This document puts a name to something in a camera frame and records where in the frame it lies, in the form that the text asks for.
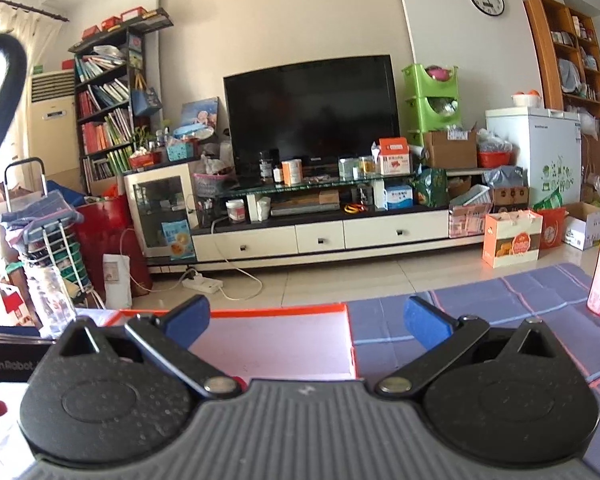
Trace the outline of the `green stacked plastic rack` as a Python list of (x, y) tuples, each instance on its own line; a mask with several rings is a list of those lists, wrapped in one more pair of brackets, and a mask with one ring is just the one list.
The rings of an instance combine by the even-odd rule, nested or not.
[(414, 63), (402, 70), (407, 141), (422, 146), (424, 134), (462, 124), (458, 67)]

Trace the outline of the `beige floor air conditioner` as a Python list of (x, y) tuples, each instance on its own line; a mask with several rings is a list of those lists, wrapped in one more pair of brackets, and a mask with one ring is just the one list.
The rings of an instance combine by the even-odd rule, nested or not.
[(29, 154), (42, 159), (47, 179), (81, 192), (75, 86), (73, 70), (30, 78)]

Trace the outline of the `wooden shelf unit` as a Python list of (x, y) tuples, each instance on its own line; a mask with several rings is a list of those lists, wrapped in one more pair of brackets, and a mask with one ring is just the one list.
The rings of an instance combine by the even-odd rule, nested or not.
[(593, 19), (556, 0), (524, 0), (544, 105), (600, 118), (600, 43)]

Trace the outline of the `glass-door white cabinet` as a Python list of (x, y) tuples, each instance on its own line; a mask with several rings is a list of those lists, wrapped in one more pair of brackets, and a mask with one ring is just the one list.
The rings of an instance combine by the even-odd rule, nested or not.
[(124, 177), (134, 231), (146, 257), (193, 257), (198, 226), (193, 162), (169, 162)]

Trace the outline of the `white TV stand with drawers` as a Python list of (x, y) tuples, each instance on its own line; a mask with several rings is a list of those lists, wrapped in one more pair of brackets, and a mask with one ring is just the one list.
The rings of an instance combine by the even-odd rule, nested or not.
[(431, 194), (422, 200), (412, 176), (235, 184), (218, 202), (237, 206), (245, 218), (234, 222), (221, 214), (193, 230), (202, 270), (402, 256), (482, 241), (474, 224), (468, 233), (454, 234), (446, 198)]

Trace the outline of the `orange-rimmed white cardboard box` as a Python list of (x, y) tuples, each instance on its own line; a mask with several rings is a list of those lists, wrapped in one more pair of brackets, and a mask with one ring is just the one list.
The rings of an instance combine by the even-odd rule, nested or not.
[(345, 304), (224, 311), (198, 304), (155, 315), (178, 344), (244, 384), (358, 377)]

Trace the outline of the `orange gift bag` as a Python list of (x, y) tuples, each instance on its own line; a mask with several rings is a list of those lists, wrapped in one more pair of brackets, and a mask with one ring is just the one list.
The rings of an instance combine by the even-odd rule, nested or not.
[(482, 260), (491, 268), (539, 258), (543, 218), (531, 210), (487, 214)]

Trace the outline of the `black bookshelf with books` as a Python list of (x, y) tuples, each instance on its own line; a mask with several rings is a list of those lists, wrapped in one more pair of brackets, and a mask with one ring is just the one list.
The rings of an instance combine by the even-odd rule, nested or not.
[(158, 8), (96, 30), (69, 49), (73, 54), (74, 109), (80, 171), (86, 192), (131, 169), (130, 158), (149, 117), (132, 94), (147, 81), (146, 37), (172, 20)]

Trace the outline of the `white power strip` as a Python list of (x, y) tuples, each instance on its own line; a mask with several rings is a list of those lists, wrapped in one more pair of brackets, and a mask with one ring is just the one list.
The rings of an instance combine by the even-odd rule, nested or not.
[(182, 286), (204, 295), (213, 295), (222, 289), (223, 282), (215, 278), (205, 278), (201, 274), (195, 274), (192, 278), (184, 278)]

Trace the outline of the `red small gift bag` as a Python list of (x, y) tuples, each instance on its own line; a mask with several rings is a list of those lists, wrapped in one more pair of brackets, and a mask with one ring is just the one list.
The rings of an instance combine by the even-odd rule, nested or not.
[(562, 244), (568, 216), (567, 208), (541, 209), (536, 213), (542, 217), (540, 248), (550, 249)]

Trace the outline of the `red tall box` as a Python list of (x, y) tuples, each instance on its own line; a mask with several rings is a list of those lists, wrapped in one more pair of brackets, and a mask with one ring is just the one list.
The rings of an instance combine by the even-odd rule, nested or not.
[(76, 236), (88, 277), (102, 298), (106, 298), (105, 254), (130, 258), (131, 276), (145, 288), (152, 287), (145, 257), (133, 229), (133, 220), (125, 195), (112, 200), (79, 206), (83, 222), (76, 226)]

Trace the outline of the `white green cardboard box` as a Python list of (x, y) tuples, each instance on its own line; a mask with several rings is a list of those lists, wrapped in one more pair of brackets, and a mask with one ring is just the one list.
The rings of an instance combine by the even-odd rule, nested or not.
[(600, 207), (587, 203), (566, 205), (567, 217), (562, 240), (579, 250), (587, 250), (600, 242)]

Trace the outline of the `brown cardboard box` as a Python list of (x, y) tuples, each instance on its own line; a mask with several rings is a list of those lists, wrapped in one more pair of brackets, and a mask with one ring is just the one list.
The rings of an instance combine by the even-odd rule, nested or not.
[(425, 159), (432, 168), (445, 170), (478, 167), (475, 130), (439, 130), (424, 134)]

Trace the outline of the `black flat-screen television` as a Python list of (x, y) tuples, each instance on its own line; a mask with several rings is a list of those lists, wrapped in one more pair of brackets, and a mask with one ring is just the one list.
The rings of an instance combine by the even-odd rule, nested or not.
[(321, 169), (370, 154), (400, 134), (388, 54), (326, 58), (226, 76), (225, 106), (239, 181), (260, 178), (263, 152)]

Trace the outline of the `white chest freezer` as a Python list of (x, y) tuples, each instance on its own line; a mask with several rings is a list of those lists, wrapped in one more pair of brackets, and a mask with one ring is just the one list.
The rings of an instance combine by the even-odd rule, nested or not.
[(580, 200), (581, 123), (576, 113), (525, 107), (487, 110), (486, 128), (513, 144), (512, 161), (527, 173), (530, 206), (554, 192), (563, 205)]

